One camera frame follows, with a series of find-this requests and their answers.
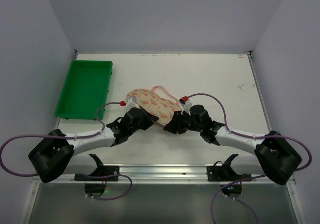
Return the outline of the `green plastic tray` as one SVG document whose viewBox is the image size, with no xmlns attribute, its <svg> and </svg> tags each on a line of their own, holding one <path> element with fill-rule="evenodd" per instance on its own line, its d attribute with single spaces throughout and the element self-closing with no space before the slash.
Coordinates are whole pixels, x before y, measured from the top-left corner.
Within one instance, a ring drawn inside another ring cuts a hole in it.
<svg viewBox="0 0 320 224">
<path fill-rule="evenodd" d="M 113 62 L 74 60 L 69 68 L 55 116 L 66 120 L 104 117 L 98 108 L 107 103 Z"/>
</svg>

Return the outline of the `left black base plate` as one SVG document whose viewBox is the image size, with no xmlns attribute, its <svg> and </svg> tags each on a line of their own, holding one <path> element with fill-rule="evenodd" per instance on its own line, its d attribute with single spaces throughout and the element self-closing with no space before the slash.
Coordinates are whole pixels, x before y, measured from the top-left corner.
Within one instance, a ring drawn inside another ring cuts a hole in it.
<svg viewBox="0 0 320 224">
<path fill-rule="evenodd" d="M 83 174 L 76 174 L 74 177 L 74 180 L 77 182 L 117 182 L 119 180 L 118 175 L 120 173 L 120 167 L 115 165 L 109 165 L 109 166 L 100 166 L 98 167 L 92 174 L 89 175 L 89 177 L 83 175 Z M 105 177 L 105 179 L 96 179 L 92 177 Z"/>
</svg>

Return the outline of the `aluminium mounting rail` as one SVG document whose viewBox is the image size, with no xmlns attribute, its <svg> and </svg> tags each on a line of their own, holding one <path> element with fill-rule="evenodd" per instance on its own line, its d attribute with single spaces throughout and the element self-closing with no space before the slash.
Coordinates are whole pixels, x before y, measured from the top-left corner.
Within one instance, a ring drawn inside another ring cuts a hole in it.
<svg viewBox="0 0 320 224">
<path fill-rule="evenodd" d="M 75 181 L 75 175 L 81 174 L 89 177 L 97 168 L 103 166 L 119 166 L 120 173 L 115 177 L 126 178 L 132 180 L 145 181 L 163 181 L 163 180 L 206 180 L 208 166 L 223 166 L 231 168 L 238 175 L 251 175 L 251 178 L 236 180 L 238 182 L 249 182 L 254 177 L 267 175 L 255 158 L 248 156 L 237 162 L 237 157 L 234 156 L 230 161 L 216 164 L 103 164 L 96 162 L 93 158 L 86 156 L 84 159 L 72 160 L 67 167 L 62 169 L 50 169 L 41 174 L 36 174 L 32 177 L 33 183 L 48 184 L 59 181 Z M 106 179 L 108 176 L 92 177 L 93 179 Z"/>
</svg>

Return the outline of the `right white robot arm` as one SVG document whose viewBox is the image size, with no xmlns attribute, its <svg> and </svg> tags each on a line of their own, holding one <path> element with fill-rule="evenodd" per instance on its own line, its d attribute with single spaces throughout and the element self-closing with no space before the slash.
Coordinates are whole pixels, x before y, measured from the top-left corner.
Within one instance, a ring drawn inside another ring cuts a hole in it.
<svg viewBox="0 0 320 224">
<path fill-rule="evenodd" d="M 279 133 L 272 131 L 264 136 L 248 132 L 235 134 L 225 124 L 213 121 L 202 105 L 191 107 L 189 112 L 176 111 L 164 130 L 172 134 L 198 132 L 206 143 L 248 153 L 249 156 L 234 154 L 223 164 L 231 175 L 264 176 L 284 186 L 302 163 L 298 152 Z"/>
</svg>

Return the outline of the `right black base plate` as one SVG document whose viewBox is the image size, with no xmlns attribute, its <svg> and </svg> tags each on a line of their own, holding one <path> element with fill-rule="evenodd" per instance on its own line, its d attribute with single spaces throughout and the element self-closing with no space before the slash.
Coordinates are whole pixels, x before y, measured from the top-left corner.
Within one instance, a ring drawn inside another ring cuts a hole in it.
<svg viewBox="0 0 320 224">
<path fill-rule="evenodd" d="M 223 166 L 207 166 L 206 170 L 209 182 L 235 182 L 252 177 L 250 174 L 236 174 L 231 168 Z"/>
</svg>

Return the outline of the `floral laundry bag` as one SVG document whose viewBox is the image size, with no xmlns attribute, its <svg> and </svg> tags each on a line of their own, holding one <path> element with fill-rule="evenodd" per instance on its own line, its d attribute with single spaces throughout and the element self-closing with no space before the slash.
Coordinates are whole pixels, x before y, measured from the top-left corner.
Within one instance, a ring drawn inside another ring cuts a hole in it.
<svg viewBox="0 0 320 224">
<path fill-rule="evenodd" d="M 179 100 L 161 85 L 152 89 L 134 89 L 126 96 L 127 101 L 130 99 L 136 99 L 139 107 L 158 117 L 157 123 L 162 126 L 166 126 L 173 119 L 175 112 L 183 110 Z"/>
</svg>

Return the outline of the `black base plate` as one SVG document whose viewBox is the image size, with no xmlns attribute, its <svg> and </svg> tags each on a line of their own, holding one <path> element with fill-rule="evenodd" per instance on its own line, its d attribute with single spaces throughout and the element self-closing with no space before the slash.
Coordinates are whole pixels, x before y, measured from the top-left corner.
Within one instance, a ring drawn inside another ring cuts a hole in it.
<svg viewBox="0 0 320 224">
<path fill-rule="evenodd" d="M 252 177 L 250 174 L 236 174 L 231 168 L 223 166 L 207 166 L 206 170 L 209 182 L 235 182 Z"/>
<path fill-rule="evenodd" d="M 83 174 L 76 174 L 74 177 L 74 180 L 77 182 L 117 182 L 119 180 L 118 175 L 120 173 L 120 167 L 115 165 L 109 165 L 109 166 L 100 166 L 98 167 L 92 174 L 89 175 L 89 177 L 83 175 Z M 105 177 L 105 179 L 96 179 L 92 177 Z"/>
</svg>

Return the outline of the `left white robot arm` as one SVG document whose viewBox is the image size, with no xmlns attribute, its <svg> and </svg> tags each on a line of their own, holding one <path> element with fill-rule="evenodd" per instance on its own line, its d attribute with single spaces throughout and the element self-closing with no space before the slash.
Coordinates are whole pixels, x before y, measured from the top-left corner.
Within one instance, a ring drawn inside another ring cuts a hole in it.
<svg viewBox="0 0 320 224">
<path fill-rule="evenodd" d="M 64 134 L 57 129 L 44 137 L 28 158 L 43 183 L 50 183 L 62 175 L 102 174 L 103 163 L 96 155 L 83 157 L 81 154 L 121 145 L 137 131 L 146 131 L 158 120 L 143 108 L 132 108 L 124 117 L 97 132 Z"/>
</svg>

